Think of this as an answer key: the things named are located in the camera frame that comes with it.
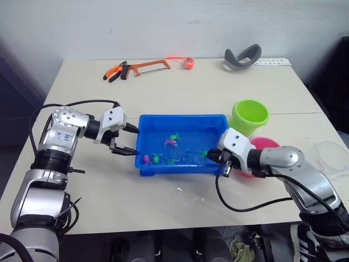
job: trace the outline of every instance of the white table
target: white table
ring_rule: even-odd
[[[112,99],[121,103],[132,124],[141,114],[225,114],[241,99],[265,103],[269,123],[255,135],[275,139],[281,145],[300,148],[305,155],[313,143],[331,141],[345,148],[320,107],[289,66],[253,66],[242,72],[226,71],[221,59],[197,59],[192,71],[171,70],[141,75],[130,73],[127,81],[112,84],[103,74],[121,61],[65,61],[45,103],[70,103],[85,99]],[[129,61],[130,64],[140,61]],[[108,104],[77,106],[100,116]],[[34,126],[39,138],[50,110],[40,114]],[[136,135],[121,132],[118,141],[135,148]],[[0,201],[0,231],[9,233],[10,209],[25,172],[33,161],[29,141],[25,144]],[[209,227],[298,221],[292,201],[248,212],[235,213],[218,199],[214,176],[172,174],[140,177],[134,157],[111,154],[104,145],[80,139],[72,166],[86,174],[69,174],[67,192],[78,203],[80,219],[70,234],[117,231]],[[348,177],[332,181],[345,205]],[[287,197],[282,182],[232,175],[220,179],[224,198],[232,206],[245,208],[275,198]]]

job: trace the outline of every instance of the robotic arm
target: robotic arm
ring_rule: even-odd
[[[27,171],[11,209],[11,236],[19,240],[35,262],[58,261],[56,234],[67,222],[71,206],[65,192],[69,172],[84,172],[70,167],[77,139],[86,137],[96,144],[109,146],[112,153],[123,156],[138,154],[128,147],[118,147],[119,130],[139,133],[127,123],[126,114],[117,104],[100,120],[69,106],[52,113],[51,127],[40,141],[34,163]],[[21,261],[10,246],[0,245],[0,261]]]
[[[236,168],[256,177],[277,177],[284,183],[300,210],[300,218],[310,225],[319,243],[327,248],[349,247],[347,210],[326,176],[312,167],[299,149],[282,146],[257,150],[248,138],[229,128],[221,136],[218,149],[208,152],[208,158],[225,167],[223,176]]]

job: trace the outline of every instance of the pliers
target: pliers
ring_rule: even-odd
[[[111,83],[112,81],[114,81],[120,76],[121,71],[123,70],[126,64],[127,64],[127,61],[124,61],[121,64],[114,66],[107,73],[105,73],[105,75],[103,76],[103,79],[107,80],[109,78],[108,81]]]

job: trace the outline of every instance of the blue plastic tray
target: blue plastic tray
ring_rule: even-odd
[[[224,115],[142,115],[139,122],[135,165],[141,176],[180,173],[217,173],[219,165],[205,151],[216,148],[228,129]],[[176,145],[166,144],[171,135],[179,135]],[[152,164],[145,164],[144,155]],[[153,157],[160,161],[154,164]]]

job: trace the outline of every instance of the pink plastic cup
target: pink plastic cup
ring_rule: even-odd
[[[253,144],[256,149],[264,149],[266,147],[279,147],[280,145],[270,138],[265,138],[264,136],[256,136],[250,139],[251,144]],[[252,174],[243,173],[241,170],[236,170],[236,173],[242,174],[245,177],[253,178]]]

